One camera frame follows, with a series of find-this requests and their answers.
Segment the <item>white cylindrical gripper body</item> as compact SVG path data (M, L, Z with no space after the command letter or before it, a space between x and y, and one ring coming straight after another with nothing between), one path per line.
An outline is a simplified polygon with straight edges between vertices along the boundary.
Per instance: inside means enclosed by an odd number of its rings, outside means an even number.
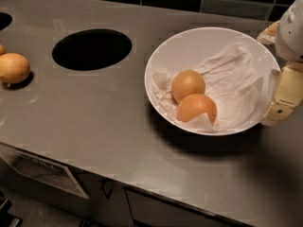
M280 18L276 53L285 61L303 61L303 0L294 0Z

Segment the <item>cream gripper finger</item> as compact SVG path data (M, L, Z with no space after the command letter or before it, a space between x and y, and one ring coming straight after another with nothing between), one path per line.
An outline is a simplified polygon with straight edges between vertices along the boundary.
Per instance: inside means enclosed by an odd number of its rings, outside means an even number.
M272 127L287 119L303 100L303 63L288 61L269 77L269 101L260 123Z
M260 34L257 36L257 41L261 44L275 44L278 27L279 21L272 23L262 32L260 32Z

